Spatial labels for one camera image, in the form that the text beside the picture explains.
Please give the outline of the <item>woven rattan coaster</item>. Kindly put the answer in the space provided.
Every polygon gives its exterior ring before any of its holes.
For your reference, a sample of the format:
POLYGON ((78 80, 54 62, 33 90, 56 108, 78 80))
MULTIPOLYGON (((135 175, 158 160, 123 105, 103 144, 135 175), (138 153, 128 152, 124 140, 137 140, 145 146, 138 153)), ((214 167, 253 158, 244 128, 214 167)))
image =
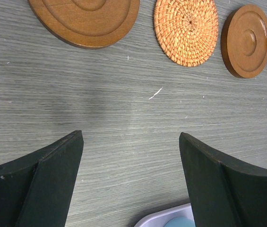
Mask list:
POLYGON ((213 54, 218 39, 218 13, 213 0, 158 0, 155 35, 173 62, 195 67, 213 54))

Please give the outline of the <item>brown wooden coaster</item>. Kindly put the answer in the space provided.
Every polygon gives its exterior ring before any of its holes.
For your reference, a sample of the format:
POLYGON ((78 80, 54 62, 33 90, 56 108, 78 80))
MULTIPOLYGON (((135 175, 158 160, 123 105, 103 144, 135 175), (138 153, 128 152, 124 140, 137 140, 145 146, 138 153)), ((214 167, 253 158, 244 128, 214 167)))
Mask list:
POLYGON ((138 0, 29 0, 41 24, 62 41, 80 48, 115 44, 132 29, 138 0))
POLYGON ((257 76, 267 65, 267 16, 254 4, 234 10, 221 33, 221 54, 228 71, 238 78, 257 76))

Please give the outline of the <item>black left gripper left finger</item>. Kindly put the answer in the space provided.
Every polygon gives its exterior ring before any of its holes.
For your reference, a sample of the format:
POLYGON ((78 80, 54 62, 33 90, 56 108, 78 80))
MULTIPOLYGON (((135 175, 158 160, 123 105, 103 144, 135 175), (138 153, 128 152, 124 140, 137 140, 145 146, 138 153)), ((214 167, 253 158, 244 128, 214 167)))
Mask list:
POLYGON ((0 165, 0 227, 63 227, 83 153, 80 130, 0 165))

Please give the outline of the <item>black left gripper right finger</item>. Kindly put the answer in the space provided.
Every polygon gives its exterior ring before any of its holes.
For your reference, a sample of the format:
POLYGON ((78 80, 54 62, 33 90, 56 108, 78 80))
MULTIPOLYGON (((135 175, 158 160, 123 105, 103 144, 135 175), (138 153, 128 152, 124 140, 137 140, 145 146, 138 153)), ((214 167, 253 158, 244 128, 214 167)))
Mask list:
POLYGON ((198 227, 267 227, 267 169, 181 133, 181 162, 198 227))

